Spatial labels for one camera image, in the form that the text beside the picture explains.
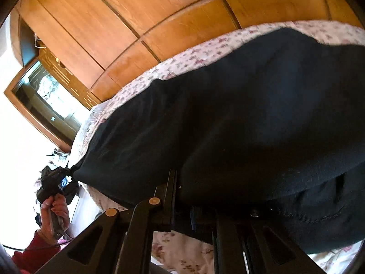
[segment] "red sleeve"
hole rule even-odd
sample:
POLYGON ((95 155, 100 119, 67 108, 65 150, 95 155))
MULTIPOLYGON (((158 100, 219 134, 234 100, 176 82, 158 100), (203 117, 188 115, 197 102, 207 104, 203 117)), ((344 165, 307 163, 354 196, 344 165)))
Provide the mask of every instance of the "red sleeve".
POLYGON ((34 234, 32 242, 27 249, 21 253, 19 251, 14 252, 12 257, 13 262, 21 270, 26 270, 29 273, 35 273, 41 266, 48 262, 56 253, 60 251, 60 246, 50 247, 41 237, 39 237, 37 231, 34 234))

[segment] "pink floral fabric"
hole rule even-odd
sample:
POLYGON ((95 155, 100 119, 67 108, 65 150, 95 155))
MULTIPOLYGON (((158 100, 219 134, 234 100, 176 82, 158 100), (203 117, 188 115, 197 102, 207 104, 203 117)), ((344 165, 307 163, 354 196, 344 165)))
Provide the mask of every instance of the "pink floral fabric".
POLYGON ((363 241, 344 248, 337 248, 325 253, 311 254, 309 257, 314 260, 327 274, 342 273, 357 252, 360 250, 363 241))
MULTIPOLYGON (((250 26, 189 48, 144 72, 124 86, 112 99, 95 106, 91 110, 89 119, 76 135, 70 155, 70 166, 77 163, 84 156, 97 127, 116 108, 145 90, 153 80, 168 80, 188 71, 209 65, 233 50, 238 49, 248 41, 280 28, 295 29, 326 45, 365 45, 365 31, 359 27, 336 21, 288 21, 250 26)), ((101 209, 117 208, 120 211, 125 209, 98 190, 87 185, 84 185, 84 187, 101 209)), ((164 268, 175 270, 180 274, 213 274, 212 252, 213 248, 211 245, 178 232, 154 233, 152 255, 163 264, 164 268)), ((331 273, 339 274, 341 272, 334 271, 331 273)))

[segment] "wooden frame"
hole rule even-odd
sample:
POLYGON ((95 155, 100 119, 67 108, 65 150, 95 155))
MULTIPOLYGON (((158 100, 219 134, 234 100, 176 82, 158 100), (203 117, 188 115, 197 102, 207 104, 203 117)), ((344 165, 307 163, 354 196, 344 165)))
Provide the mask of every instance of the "wooden frame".
POLYGON ((10 41, 15 58, 19 64, 24 67, 23 58, 21 56, 20 20, 21 16, 18 8, 15 7, 10 13, 10 41))
POLYGON ((33 114, 18 100, 12 90, 16 87, 18 82, 24 76, 24 74, 38 61, 38 57, 34 58, 28 66, 21 69, 19 73, 10 82, 8 87, 5 89, 4 94, 9 99, 9 101, 14 105, 14 107, 23 115, 27 121, 29 121, 38 131, 40 131, 45 137, 56 144, 63 152, 70 152, 71 145, 54 135, 50 130, 48 130, 38 119, 34 117, 33 114))

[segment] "black metal frame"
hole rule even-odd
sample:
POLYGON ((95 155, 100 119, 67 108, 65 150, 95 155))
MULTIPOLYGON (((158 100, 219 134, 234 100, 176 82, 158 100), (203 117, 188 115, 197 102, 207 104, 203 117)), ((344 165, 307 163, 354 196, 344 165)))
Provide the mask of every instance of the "black metal frame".
MULTIPOLYGON (((154 231, 174 226, 177 173, 133 211, 108 209, 36 274, 148 274, 154 231)), ((216 274, 324 274, 294 242, 273 227, 270 215, 235 219, 214 208, 193 208, 196 230, 211 231, 216 274)))

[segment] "white wall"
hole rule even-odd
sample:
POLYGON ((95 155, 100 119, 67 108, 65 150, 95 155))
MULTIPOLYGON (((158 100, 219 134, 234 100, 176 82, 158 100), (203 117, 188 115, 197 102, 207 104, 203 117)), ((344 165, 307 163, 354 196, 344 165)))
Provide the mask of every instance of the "white wall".
POLYGON ((7 49, 6 28, 0 29, 0 57, 7 49))
POLYGON ((12 54, 9 21, 7 50, 0 57, 0 242, 25 248, 37 229, 33 183, 55 145, 10 103, 4 90, 21 66, 12 54))

